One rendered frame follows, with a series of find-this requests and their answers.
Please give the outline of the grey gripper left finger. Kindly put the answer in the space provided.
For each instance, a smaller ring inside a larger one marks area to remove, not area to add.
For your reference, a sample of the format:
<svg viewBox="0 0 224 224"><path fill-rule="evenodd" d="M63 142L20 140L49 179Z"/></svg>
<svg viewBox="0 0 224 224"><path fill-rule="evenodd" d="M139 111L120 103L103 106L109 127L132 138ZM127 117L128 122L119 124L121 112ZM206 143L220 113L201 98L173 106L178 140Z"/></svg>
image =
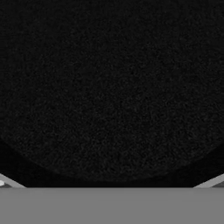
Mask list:
<svg viewBox="0 0 224 224"><path fill-rule="evenodd" d="M0 173L0 188L24 188L23 185L19 184L18 182L5 177L3 174Z"/></svg>

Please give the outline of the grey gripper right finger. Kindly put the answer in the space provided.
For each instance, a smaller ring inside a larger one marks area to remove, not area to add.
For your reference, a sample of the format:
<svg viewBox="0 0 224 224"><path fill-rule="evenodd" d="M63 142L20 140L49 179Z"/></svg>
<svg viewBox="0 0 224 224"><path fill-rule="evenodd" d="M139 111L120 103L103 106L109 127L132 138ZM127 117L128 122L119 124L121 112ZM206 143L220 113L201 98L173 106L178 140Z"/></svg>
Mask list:
<svg viewBox="0 0 224 224"><path fill-rule="evenodd" d="M224 187L224 174L216 178L209 179L208 181L196 185L196 188L209 188L209 187Z"/></svg>

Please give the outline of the black round pan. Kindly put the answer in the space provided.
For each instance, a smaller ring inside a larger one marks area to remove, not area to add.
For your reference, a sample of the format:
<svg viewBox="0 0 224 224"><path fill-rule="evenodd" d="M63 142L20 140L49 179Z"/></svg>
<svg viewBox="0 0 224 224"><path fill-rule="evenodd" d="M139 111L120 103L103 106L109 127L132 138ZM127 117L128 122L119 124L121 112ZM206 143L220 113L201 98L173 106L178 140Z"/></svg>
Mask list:
<svg viewBox="0 0 224 224"><path fill-rule="evenodd" d="M0 137L90 180L203 158L224 141L224 0L0 0Z"/></svg>

